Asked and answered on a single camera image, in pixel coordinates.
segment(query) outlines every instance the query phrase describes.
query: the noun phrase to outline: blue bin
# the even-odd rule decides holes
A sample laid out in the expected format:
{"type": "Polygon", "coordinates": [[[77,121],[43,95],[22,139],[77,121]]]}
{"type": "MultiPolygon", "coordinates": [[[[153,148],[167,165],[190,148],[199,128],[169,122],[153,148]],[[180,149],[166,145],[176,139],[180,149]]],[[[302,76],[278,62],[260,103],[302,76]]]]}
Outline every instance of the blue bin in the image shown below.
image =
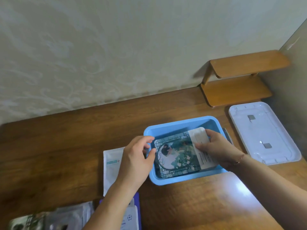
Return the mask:
{"type": "MultiPolygon", "coordinates": [[[[194,118],[194,119],[187,119],[187,120],[181,120],[181,121],[176,121],[176,122],[171,122],[171,123],[163,123],[159,125],[149,126],[145,129],[144,135],[151,135],[155,138],[161,139],[169,135],[179,134],[184,131],[189,131],[189,130],[192,130],[198,127],[204,127],[206,129],[211,129],[213,131],[221,133],[225,137],[225,134],[222,130],[222,127],[219,121],[213,116],[203,116],[203,117],[194,118]]],[[[156,185],[166,185],[166,184],[171,184],[175,182],[182,182],[182,181],[190,180],[193,178],[201,178],[201,177],[210,176],[214,174],[221,174],[225,172],[227,171],[223,169],[220,165],[218,165],[217,167],[213,169],[201,170],[193,174],[186,174],[186,175],[173,177],[173,178],[159,178],[157,177],[155,168],[153,167],[153,169],[149,173],[149,178],[156,185]]]]}

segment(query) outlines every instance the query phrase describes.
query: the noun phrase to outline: tabletop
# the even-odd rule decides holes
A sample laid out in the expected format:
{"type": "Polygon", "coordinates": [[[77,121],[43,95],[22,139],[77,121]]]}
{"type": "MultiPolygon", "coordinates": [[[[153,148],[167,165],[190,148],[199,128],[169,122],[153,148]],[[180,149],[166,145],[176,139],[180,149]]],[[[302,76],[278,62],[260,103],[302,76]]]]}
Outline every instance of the tabletop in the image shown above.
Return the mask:
{"type": "MultiPolygon", "coordinates": [[[[0,228],[26,214],[101,198],[103,151],[146,127],[214,116],[242,142],[229,107],[211,108],[199,87],[63,112],[0,127],[0,228]]],[[[271,166],[307,190],[304,159],[271,166]]],[[[143,229],[282,229],[231,172],[139,189],[143,229]]]]}

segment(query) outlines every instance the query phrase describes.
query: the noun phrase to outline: wall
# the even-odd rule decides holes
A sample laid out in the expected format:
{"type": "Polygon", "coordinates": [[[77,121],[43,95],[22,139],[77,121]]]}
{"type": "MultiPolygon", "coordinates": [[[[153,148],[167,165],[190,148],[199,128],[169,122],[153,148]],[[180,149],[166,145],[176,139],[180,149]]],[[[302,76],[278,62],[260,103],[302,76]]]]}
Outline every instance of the wall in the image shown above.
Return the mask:
{"type": "Polygon", "coordinates": [[[307,157],[307,20],[281,48],[292,65],[262,75],[274,96],[265,100],[307,157]]]}
{"type": "Polygon", "coordinates": [[[280,49],[307,0],[0,0],[0,122],[192,87],[280,49]]]}

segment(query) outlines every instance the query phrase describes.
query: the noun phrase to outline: small wooden rack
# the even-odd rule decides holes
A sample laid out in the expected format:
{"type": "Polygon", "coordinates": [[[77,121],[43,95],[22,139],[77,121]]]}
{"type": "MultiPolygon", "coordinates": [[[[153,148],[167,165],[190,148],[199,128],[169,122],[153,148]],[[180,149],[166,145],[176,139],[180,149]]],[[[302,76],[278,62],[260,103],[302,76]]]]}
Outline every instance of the small wooden rack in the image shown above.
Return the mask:
{"type": "Polygon", "coordinates": [[[201,88],[211,107],[270,97],[272,92],[257,74],[289,65],[289,59],[278,50],[210,60],[201,88]],[[208,83],[212,74],[223,80],[208,83]]]}

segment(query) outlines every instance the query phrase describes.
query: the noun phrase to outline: person's left hand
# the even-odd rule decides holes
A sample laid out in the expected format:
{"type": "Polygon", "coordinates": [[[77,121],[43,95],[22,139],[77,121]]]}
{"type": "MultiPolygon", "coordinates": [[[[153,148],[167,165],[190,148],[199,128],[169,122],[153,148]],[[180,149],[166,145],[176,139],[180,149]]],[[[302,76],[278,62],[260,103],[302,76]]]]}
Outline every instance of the person's left hand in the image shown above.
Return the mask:
{"type": "Polygon", "coordinates": [[[151,149],[146,159],[143,155],[150,148],[147,143],[153,140],[153,136],[137,136],[124,148],[116,182],[124,185],[133,195],[153,168],[156,149],[151,149]]]}

